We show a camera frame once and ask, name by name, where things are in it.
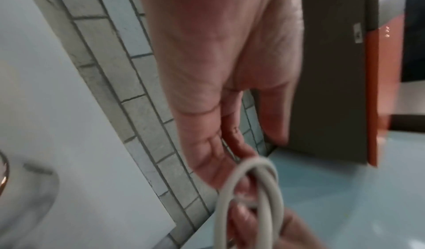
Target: white cable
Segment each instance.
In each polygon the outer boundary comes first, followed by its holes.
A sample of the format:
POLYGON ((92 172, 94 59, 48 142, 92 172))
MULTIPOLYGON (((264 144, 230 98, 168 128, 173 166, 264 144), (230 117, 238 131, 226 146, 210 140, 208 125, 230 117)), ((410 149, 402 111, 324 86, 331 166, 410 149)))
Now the white cable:
POLYGON ((279 238, 283 223, 283 197, 278 186, 278 175, 273 163, 264 157, 243 160, 224 184, 216 205, 213 249, 227 248, 227 215, 233 192, 238 182, 247 174, 257 181, 258 232, 255 249, 272 249, 279 238))

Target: white countertop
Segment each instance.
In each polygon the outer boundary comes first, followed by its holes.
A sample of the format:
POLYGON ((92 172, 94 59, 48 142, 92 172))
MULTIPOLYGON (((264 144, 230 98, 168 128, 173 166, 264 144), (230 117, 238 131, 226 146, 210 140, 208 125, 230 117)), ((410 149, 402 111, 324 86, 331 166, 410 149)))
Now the white countertop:
MULTIPOLYGON (((335 249, 425 249, 425 134, 391 132, 377 169, 283 149, 269 158, 285 205, 335 249)), ((182 249, 213 244, 213 216, 182 249)))

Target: orange panel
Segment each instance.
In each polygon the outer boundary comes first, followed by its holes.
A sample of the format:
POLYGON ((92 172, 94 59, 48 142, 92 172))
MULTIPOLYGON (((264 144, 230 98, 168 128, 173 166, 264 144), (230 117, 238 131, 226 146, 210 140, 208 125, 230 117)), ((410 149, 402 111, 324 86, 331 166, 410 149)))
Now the orange panel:
POLYGON ((366 35, 368 162, 378 165, 400 83, 404 15, 366 35))

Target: human hand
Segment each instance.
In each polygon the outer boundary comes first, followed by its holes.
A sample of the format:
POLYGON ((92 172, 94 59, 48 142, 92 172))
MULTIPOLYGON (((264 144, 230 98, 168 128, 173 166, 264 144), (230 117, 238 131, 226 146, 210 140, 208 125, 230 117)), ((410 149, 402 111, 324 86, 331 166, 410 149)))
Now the human hand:
MULTIPOLYGON (((301 70, 301 0, 142 0, 159 76, 189 166, 221 188, 256 152, 239 131, 242 91, 259 91, 259 120, 285 143, 301 70)), ((247 177, 237 191, 250 188, 247 177)))
MULTIPOLYGON (((252 248, 257 235, 257 218, 242 204, 231 207, 229 236, 237 248, 252 248)), ((285 209, 283 225, 274 249, 326 249, 308 226, 291 210, 285 209)))

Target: white label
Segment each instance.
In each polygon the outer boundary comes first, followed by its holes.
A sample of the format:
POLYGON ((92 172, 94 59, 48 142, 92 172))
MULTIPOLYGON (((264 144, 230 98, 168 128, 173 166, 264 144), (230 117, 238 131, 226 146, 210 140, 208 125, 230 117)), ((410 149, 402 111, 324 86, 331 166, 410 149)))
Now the white label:
POLYGON ((362 34, 361 23, 355 23, 353 25, 353 31, 354 31, 354 43, 356 43, 356 44, 363 43, 363 34, 362 34))

